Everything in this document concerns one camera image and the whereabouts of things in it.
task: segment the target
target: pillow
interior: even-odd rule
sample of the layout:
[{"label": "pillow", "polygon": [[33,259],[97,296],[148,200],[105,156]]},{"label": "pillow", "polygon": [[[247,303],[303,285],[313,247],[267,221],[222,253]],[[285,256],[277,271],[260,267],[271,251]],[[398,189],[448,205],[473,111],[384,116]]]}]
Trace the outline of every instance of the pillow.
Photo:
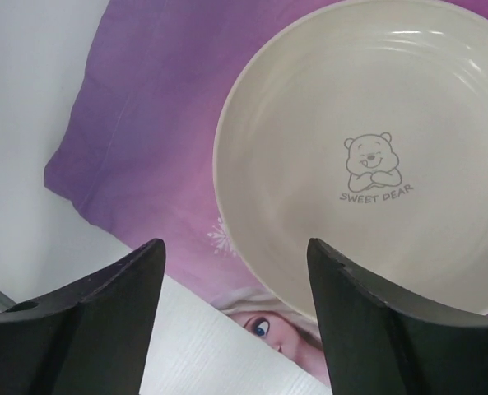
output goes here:
[{"label": "pillow", "polygon": [[[275,328],[294,328],[292,336],[316,349],[316,324],[269,295],[233,250],[211,157],[218,116],[244,65],[282,28],[333,2],[111,0],[44,172],[47,188],[130,247],[164,239],[167,274],[237,323],[269,320],[269,332],[246,327],[255,336],[271,343]],[[488,17],[488,1],[457,3]],[[287,356],[328,383],[323,355],[307,366]]]}]

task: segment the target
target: cartoon girl face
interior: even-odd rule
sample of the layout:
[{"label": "cartoon girl face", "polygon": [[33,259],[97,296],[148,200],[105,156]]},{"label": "cartoon girl face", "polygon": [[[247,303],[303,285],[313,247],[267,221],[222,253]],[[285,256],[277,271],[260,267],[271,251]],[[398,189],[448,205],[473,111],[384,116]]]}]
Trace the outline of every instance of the cartoon girl face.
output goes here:
[{"label": "cartoon girl face", "polygon": [[231,315],[233,321],[270,347],[295,360],[304,341],[296,328],[284,318],[270,311],[245,312]]}]

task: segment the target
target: cartoon character print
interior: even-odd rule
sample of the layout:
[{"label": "cartoon character print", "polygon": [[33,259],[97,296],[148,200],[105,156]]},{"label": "cartoon character print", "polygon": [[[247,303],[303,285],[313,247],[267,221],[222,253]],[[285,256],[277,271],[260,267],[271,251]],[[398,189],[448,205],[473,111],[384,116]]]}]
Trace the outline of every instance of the cartoon character print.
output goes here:
[{"label": "cartoon character print", "polygon": [[348,150],[346,168],[350,172],[348,188],[353,193],[401,184],[402,176],[397,169],[399,158],[391,142],[390,133],[365,134],[344,141]]}]

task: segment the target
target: bowl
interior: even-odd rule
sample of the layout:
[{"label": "bowl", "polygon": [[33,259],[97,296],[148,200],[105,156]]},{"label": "bowl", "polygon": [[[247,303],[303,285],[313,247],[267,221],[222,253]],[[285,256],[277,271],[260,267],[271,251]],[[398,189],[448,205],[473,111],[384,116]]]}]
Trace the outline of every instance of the bowl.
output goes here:
[{"label": "bowl", "polygon": [[488,312],[488,21],[439,1],[345,1],[270,40],[214,150],[236,251],[314,318],[310,238],[409,290]]}]

